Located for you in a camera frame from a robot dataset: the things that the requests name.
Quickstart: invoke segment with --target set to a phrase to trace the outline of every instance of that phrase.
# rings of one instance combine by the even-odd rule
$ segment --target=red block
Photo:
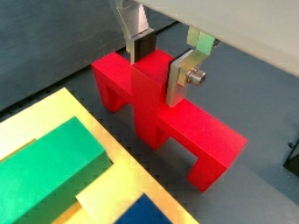
[[[205,191],[228,169],[247,139],[187,100],[168,107],[164,99],[172,59],[157,50],[131,66],[111,53],[92,69],[104,106],[113,113],[132,104],[136,134],[151,148],[156,150],[172,137],[197,157],[188,180]]]

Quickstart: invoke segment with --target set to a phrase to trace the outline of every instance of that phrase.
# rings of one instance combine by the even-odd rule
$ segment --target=gray floor
[[[173,22],[145,12],[156,30]],[[125,45],[108,0],[1,0],[0,18],[0,111]]]
[[[185,34],[181,24],[167,29],[159,34],[159,48],[177,55],[188,47]],[[201,224],[299,223],[299,178],[281,166],[289,153],[285,144],[299,137],[299,79],[224,44],[203,69],[207,82],[191,87],[188,98],[248,139],[235,164],[205,193],[185,180],[192,154],[173,140],[152,152],[135,135],[131,107],[113,115],[103,109],[88,67],[10,107],[0,119],[66,87]]]

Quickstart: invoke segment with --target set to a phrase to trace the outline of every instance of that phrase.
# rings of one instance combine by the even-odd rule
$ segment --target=yellow surface
[[[77,202],[52,224],[93,224],[93,221]]]
[[[95,223],[111,224],[141,193],[172,223],[197,223],[65,88],[0,123],[0,160],[73,116],[107,149],[113,165],[77,195],[81,207],[75,204],[54,223],[89,223],[91,218]]]

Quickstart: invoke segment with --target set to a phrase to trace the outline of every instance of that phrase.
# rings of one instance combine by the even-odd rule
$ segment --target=white panel
[[[299,76],[299,1],[136,1]]]

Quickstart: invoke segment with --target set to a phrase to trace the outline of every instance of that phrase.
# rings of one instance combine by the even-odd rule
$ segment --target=wooden block
[[[92,63],[92,69],[104,106],[116,112],[125,103],[132,104],[135,132],[148,146],[157,150],[172,137],[197,158],[188,180],[204,192],[229,168],[247,139],[185,99],[168,107],[164,99],[172,59],[156,50],[131,66],[112,52]]]
[[[79,118],[88,131],[92,133],[93,137],[107,150],[107,155],[113,162],[113,165],[107,172],[115,170],[116,168],[116,173],[127,171],[131,173],[129,175],[132,175],[132,181],[137,180],[140,183],[140,185],[133,185],[133,189],[131,191],[123,192],[123,194],[128,196],[129,201],[127,203],[127,207],[123,206],[123,209],[120,209],[121,211],[119,212],[115,210],[116,206],[113,204],[113,199],[117,198],[117,195],[109,194],[109,182],[105,183],[105,181],[100,181],[100,179],[105,177],[107,172],[99,176],[99,178],[77,196],[79,200],[85,201],[81,203],[81,207],[84,208],[89,218],[93,218],[92,221],[100,224],[111,224],[111,222],[95,221],[95,217],[100,214],[100,212],[105,212],[107,216],[111,216],[115,220],[117,220],[120,215],[125,212],[139,197],[133,196],[132,199],[129,199],[129,195],[133,195],[132,191],[136,191],[136,195],[141,195],[141,193],[147,194],[148,198],[156,204],[172,223],[197,223],[171,194],[164,190],[153,177],[148,174],[143,166],[131,157],[127,150],[109,135],[97,120],[92,117],[65,88],[0,123],[0,153],[1,151],[5,151],[8,154],[13,153],[17,148],[22,147],[22,145],[30,142],[32,139],[38,139],[44,136],[73,116]],[[107,203],[105,206],[100,206],[99,200],[88,201],[92,197],[95,199],[97,198],[97,182],[101,182],[100,187],[105,188],[107,195],[113,195],[113,197],[109,197],[111,203]],[[84,215],[79,215],[84,214],[81,207],[76,210],[77,212],[75,212],[73,215],[65,212],[60,216],[68,217],[69,215],[69,218],[66,219],[68,224],[89,223],[89,219],[81,221],[84,218]]]
[[[137,199],[125,213],[117,219],[116,224],[169,224],[169,220],[148,199],[145,194]]]
[[[69,209],[60,215],[60,217],[52,222],[52,224],[93,224],[85,210],[81,208],[79,202],[76,202]]]
[[[108,169],[103,146],[76,117],[0,164],[2,223],[48,223]]]

